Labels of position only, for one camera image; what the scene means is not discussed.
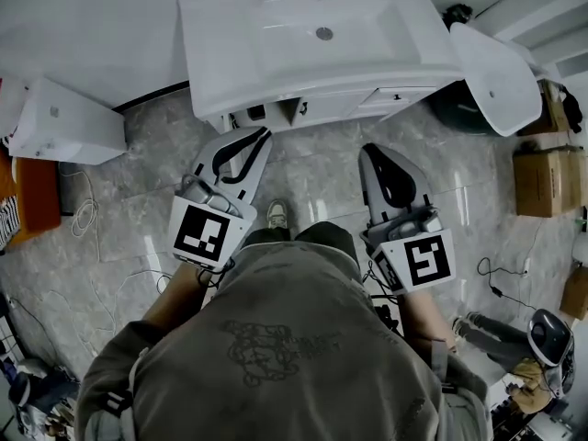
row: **shoe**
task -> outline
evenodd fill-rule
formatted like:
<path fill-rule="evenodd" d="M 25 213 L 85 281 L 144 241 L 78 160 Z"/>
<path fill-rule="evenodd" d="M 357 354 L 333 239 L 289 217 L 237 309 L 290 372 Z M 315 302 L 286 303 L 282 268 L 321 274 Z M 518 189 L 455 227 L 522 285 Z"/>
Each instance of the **shoe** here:
<path fill-rule="evenodd" d="M 470 323 L 473 323 L 474 325 L 476 325 L 476 319 L 480 316 L 481 314 L 479 312 L 468 312 L 468 314 L 466 315 L 466 320 Z"/>
<path fill-rule="evenodd" d="M 464 319 L 463 317 L 457 317 L 456 320 L 454 320 L 453 324 L 451 325 L 451 330 L 453 330 L 453 333 L 455 335 L 461 336 L 461 334 L 459 334 L 459 332 L 461 331 L 461 328 L 467 324 L 468 324 L 467 319 Z"/>
<path fill-rule="evenodd" d="M 267 228 L 288 228 L 288 214 L 286 210 L 286 203 L 284 201 L 276 199 L 269 205 L 267 210 Z"/>

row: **trash bin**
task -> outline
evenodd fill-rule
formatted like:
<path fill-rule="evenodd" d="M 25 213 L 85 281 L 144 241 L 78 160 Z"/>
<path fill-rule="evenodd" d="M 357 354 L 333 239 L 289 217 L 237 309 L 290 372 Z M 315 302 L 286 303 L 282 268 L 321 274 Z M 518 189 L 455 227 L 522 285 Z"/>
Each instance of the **trash bin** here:
<path fill-rule="evenodd" d="M 461 23 L 454 23 L 449 33 L 466 80 L 431 97 L 433 111 L 444 124 L 507 137 L 539 117 L 537 80 L 519 54 Z"/>
<path fill-rule="evenodd" d="M 498 136 L 463 80 L 436 91 L 427 98 L 437 118 L 449 128 L 471 134 Z"/>

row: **white cable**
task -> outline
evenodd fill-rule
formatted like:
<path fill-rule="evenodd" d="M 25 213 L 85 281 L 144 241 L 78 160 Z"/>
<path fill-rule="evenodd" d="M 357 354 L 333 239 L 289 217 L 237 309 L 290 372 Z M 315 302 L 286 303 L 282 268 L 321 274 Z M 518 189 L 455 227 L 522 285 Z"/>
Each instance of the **white cable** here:
<path fill-rule="evenodd" d="M 72 306 L 70 305 L 69 301 L 65 298 L 65 296 L 63 296 L 63 294 L 60 294 L 59 292 L 57 292 L 56 290 L 50 290 L 47 295 L 49 296 L 50 294 L 55 294 L 56 296 L 59 296 L 60 298 L 63 299 L 63 302 L 65 302 L 65 305 L 67 306 L 67 308 L 70 311 L 70 319 L 72 320 L 72 327 L 73 327 L 73 332 L 75 333 L 75 336 L 77 336 L 78 341 L 82 344 L 82 346 L 84 347 L 85 351 L 87 351 L 90 356 L 92 358 L 96 357 L 96 355 L 98 354 L 98 352 L 96 351 L 96 349 L 92 346 L 92 344 L 88 341 L 85 341 L 80 334 L 77 331 L 77 328 L 75 327 L 75 322 L 74 322 L 74 310 L 72 309 Z M 88 351 L 88 347 L 86 345 L 90 345 L 90 347 L 92 348 L 92 351 Z"/>
<path fill-rule="evenodd" d="M 130 278 L 136 277 L 136 276 L 141 275 L 143 273 L 158 273 L 158 274 L 160 274 L 162 276 L 166 276 L 166 277 L 169 277 L 169 278 L 172 277 L 172 275 L 170 275 L 169 273 L 165 273 L 164 271 L 159 271 L 159 270 L 154 270 L 154 269 L 143 269 L 142 271 L 137 271 L 136 273 L 132 273 L 132 274 L 128 275 L 127 277 L 125 277 L 124 281 L 122 281 L 122 284 L 119 286 L 119 288 L 117 289 L 117 292 L 114 295 L 114 309 L 112 310 L 114 327 L 113 327 L 112 336 L 114 336 L 115 334 L 117 334 L 117 320 L 116 320 L 115 317 L 117 315 L 117 303 L 118 303 L 119 293 L 125 287 L 125 285 L 127 284 L 127 282 L 129 281 Z"/>
<path fill-rule="evenodd" d="M 94 294 L 96 295 L 96 298 L 98 299 L 98 302 L 100 302 L 100 304 L 102 305 L 102 307 L 104 307 L 104 310 L 107 312 L 108 317 L 110 317 L 110 321 L 112 322 L 112 329 L 109 330 L 109 329 L 106 329 L 106 328 L 96 328 L 92 332 L 92 336 L 94 336 L 94 333 L 96 332 L 96 330 L 104 330 L 105 332 L 112 332 L 112 336 L 114 336 L 115 327 L 117 326 L 117 324 L 116 324 L 116 322 L 114 320 L 114 316 L 110 313 L 110 311 L 108 310 L 108 307 L 102 301 L 102 299 L 100 299 L 100 296 L 98 296 L 98 291 L 96 291 L 96 288 L 94 287 L 94 282 L 92 281 L 92 279 L 90 279 L 90 286 L 92 287 L 92 290 L 94 291 Z"/>
<path fill-rule="evenodd" d="M 85 233 L 88 231 L 88 229 L 90 227 L 92 227 L 92 224 L 94 224 L 94 222 L 95 222 L 96 223 L 96 228 L 95 228 L 95 231 L 96 231 L 96 251 L 98 254 L 98 263 L 100 263 L 100 243 L 98 240 L 98 203 L 94 199 L 94 191 L 92 190 L 92 182 L 90 181 L 90 178 L 88 177 L 88 175 L 86 174 L 86 172 L 84 170 L 80 170 L 79 172 L 74 172 L 71 174 L 65 174 L 64 172 L 62 172 L 61 164 L 58 165 L 58 168 L 59 168 L 59 173 L 61 176 L 69 177 L 69 176 L 83 175 L 85 178 L 85 181 L 87 181 L 88 191 L 90 193 L 90 198 L 86 199 L 82 203 L 82 205 L 77 209 L 75 214 L 73 215 L 72 235 L 76 239 L 80 239 L 80 238 L 84 237 Z M 81 218 L 88 208 L 89 208 L 90 217 L 87 220 L 87 223 L 85 225 L 82 225 Z"/>

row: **toilet lid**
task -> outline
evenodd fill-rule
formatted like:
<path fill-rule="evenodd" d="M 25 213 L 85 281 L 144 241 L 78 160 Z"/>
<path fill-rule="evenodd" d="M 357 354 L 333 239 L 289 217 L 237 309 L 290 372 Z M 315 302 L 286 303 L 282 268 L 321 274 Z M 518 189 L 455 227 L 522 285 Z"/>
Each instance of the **toilet lid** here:
<path fill-rule="evenodd" d="M 449 32 L 468 88 L 496 132 L 510 136 L 541 115 L 537 80 L 519 54 L 461 23 Z"/>

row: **sink basin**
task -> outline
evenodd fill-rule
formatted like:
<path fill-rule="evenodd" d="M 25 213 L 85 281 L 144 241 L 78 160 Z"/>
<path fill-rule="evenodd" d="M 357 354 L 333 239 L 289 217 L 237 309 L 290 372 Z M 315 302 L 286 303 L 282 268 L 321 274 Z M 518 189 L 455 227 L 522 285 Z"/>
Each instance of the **sink basin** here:
<path fill-rule="evenodd" d="M 196 116 L 394 76 L 459 74 L 430 0 L 182 0 Z"/>
<path fill-rule="evenodd" d="M 270 77 L 420 61 L 390 0 L 265 0 L 255 13 L 254 53 Z"/>

